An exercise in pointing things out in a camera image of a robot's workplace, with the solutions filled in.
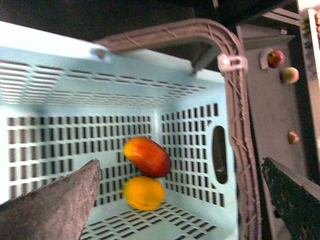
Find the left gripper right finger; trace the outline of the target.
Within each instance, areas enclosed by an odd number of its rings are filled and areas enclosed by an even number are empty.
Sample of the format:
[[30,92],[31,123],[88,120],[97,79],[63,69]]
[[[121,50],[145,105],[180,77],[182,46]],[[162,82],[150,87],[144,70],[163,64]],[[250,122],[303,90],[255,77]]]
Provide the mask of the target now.
[[262,171],[272,205],[293,240],[320,238],[320,186],[265,157]]

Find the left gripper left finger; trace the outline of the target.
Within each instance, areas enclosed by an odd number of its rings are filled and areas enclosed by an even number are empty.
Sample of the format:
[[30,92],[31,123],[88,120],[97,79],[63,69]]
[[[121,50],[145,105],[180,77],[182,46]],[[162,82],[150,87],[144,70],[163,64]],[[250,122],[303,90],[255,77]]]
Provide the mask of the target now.
[[2,240],[78,240],[98,195],[100,162],[0,206]]

